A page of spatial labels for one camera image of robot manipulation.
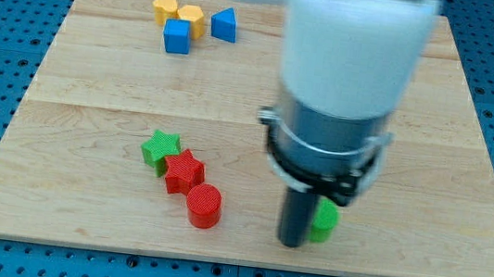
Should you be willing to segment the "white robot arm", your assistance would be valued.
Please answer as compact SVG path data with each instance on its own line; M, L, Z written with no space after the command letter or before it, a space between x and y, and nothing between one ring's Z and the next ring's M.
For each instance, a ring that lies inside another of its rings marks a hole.
M285 8L278 99L258 116L287 188L278 240L302 246L322 198L345 207L377 179L442 0L233 1Z

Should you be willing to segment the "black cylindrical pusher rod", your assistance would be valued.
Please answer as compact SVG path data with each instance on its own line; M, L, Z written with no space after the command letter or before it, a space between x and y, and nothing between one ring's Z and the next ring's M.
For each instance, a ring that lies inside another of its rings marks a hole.
M293 248L306 242L319 200L316 194L286 188L277 230L282 245Z

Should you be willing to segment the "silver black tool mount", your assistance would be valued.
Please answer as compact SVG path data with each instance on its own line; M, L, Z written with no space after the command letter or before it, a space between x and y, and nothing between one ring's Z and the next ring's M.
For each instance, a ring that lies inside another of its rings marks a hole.
M340 207L373 185L393 135L387 113L355 118L323 112L301 102L283 85L273 107L258 118L266 128L266 150L285 196L297 201L321 196Z

